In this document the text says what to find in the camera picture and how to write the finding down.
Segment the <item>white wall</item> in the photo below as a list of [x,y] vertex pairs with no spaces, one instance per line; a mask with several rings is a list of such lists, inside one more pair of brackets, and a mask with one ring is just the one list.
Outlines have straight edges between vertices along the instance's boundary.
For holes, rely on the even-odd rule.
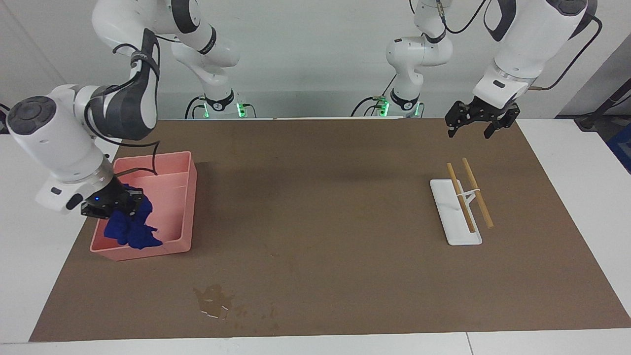
[[[561,114],[583,114],[595,111],[629,78],[631,78],[631,35],[565,106]],[[631,100],[610,109],[607,114],[631,114]]]
[[[199,2],[219,35],[240,44],[242,60],[228,72],[235,89],[247,94],[261,116],[349,115],[360,99],[381,93],[394,74],[385,59],[387,43],[418,35],[404,0]],[[27,55],[21,49],[5,50],[5,42],[9,42],[8,48],[21,47],[23,42],[20,36],[5,36],[3,31],[0,100],[14,104],[22,97],[45,94],[58,84],[59,78],[42,79],[35,74],[43,69],[27,59],[36,55],[33,51],[42,54],[37,57],[50,63],[63,82],[111,84],[127,78],[127,58],[112,55],[91,28],[95,0],[0,0],[0,6],[3,3],[23,27],[21,37],[32,39],[35,48]],[[448,14],[452,26],[464,24],[478,4],[456,1]],[[0,20],[11,16],[2,12]],[[601,1],[598,16],[605,23],[601,38],[556,90],[523,97],[519,101],[521,117],[556,116],[631,32],[629,13],[631,1]],[[553,81],[593,31],[590,27],[570,41],[548,65],[540,84]],[[470,100],[471,90],[497,47],[480,19],[452,39],[454,59],[424,71],[426,117],[443,116],[455,100]],[[200,91],[195,76],[164,51],[160,117],[181,117],[188,98]]]

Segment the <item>white plastic base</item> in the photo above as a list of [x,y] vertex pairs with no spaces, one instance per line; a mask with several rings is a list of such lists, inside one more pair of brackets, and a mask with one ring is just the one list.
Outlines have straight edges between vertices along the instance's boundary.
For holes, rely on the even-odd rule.
[[[463,186],[460,184],[460,181],[458,181],[458,185],[460,185],[460,189],[462,190]],[[464,219],[464,214],[460,208],[460,203],[458,203],[458,197],[456,191],[454,191],[454,185],[451,183],[451,180],[431,180],[430,186],[432,187],[440,221],[442,222],[442,227],[445,230],[445,236],[447,237],[449,245],[482,244],[482,237],[480,236],[478,225],[469,208],[469,204],[473,199],[467,198],[467,195],[471,195],[473,192],[465,193],[464,197],[467,205],[466,213],[469,213],[471,216],[471,220],[475,226],[475,233],[469,232],[467,221]]]

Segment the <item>wooden dowel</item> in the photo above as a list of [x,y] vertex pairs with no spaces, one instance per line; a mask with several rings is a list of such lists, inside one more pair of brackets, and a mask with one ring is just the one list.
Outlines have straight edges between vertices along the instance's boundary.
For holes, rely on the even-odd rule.
[[[464,168],[467,170],[467,175],[469,176],[469,182],[474,189],[479,189],[478,182],[475,181],[475,176],[473,176],[473,171],[471,171],[471,166],[469,165],[469,161],[467,158],[463,158]],[[487,204],[484,202],[484,198],[482,198],[482,192],[480,190],[475,191],[475,197],[478,201],[478,206],[480,206],[480,210],[482,211],[482,216],[484,216],[484,221],[487,223],[488,228],[493,228],[493,220],[491,219],[491,214],[488,213]]]
[[456,172],[454,171],[454,167],[453,165],[451,165],[451,163],[447,163],[447,170],[449,171],[449,176],[451,177],[451,183],[454,185],[454,190],[456,190],[458,203],[460,203],[460,209],[463,210],[464,219],[467,221],[469,232],[475,233],[475,227],[473,225],[473,221],[471,220],[469,210],[467,209],[467,203],[464,201],[464,197],[462,196],[463,191],[460,188],[460,185],[458,185],[458,180],[456,179]]

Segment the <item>water spill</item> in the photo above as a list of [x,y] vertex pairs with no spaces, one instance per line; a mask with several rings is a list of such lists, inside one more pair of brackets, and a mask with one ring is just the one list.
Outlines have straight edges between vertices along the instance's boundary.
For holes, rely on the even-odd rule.
[[232,296],[226,297],[220,285],[208,286],[204,292],[194,288],[193,292],[197,296],[200,312],[210,318],[226,319],[232,307]]

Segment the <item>green light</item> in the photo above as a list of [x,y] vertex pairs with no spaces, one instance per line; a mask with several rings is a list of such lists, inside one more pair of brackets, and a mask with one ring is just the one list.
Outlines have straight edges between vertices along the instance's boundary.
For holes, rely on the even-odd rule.
[[239,118],[247,117],[247,111],[243,105],[237,102],[237,112],[239,113]]
[[390,108],[390,102],[385,101],[381,104],[381,109],[379,110],[379,116],[386,117],[388,116],[388,109]]

